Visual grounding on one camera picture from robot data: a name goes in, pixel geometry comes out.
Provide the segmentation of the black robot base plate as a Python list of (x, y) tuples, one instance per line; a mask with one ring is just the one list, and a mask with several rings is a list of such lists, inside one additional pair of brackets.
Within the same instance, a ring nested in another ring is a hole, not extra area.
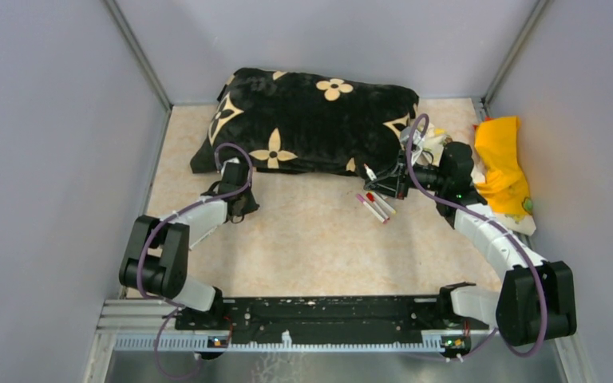
[(219, 331), (233, 345), (411, 345), (429, 332), (483, 330), (436, 295), (224, 298), (213, 312), (184, 309), (177, 330)]

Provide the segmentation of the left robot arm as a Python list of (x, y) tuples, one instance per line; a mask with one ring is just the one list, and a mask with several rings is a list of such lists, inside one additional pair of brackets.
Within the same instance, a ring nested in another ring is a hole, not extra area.
[(139, 216), (132, 227), (118, 272), (122, 286), (148, 298), (193, 309), (206, 330), (223, 322), (222, 292), (188, 275), (188, 253), (225, 223), (240, 223), (259, 209), (251, 191), (252, 169), (229, 160), (221, 180), (193, 205), (164, 218)]

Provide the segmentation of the white pen brown cap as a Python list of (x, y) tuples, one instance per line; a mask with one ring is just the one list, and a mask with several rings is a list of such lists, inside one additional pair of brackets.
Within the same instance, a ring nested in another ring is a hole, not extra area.
[(363, 164), (363, 166), (364, 166), (368, 179), (370, 181), (375, 181), (377, 179), (375, 172), (367, 164)]

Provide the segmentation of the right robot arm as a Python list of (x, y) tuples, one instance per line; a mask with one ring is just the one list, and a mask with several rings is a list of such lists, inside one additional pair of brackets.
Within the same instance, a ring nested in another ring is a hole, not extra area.
[(438, 164), (410, 167), (401, 150), (387, 171), (363, 165), (364, 188), (371, 195), (381, 192), (397, 199), (405, 198), (410, 188), (427, 192), (439, 215), (471, 242), (502, 282), (497, 292), (469, 282), (441, 288), (436, 317), (442, 326), (456, 329), (468, 318), (476, 319), (498, 329), (511, 346), (572, 336), (577, 318), (571, 268), (548, 261), (498, 222), (473, 184), (472, 155), (469, 145), (450, 142)]

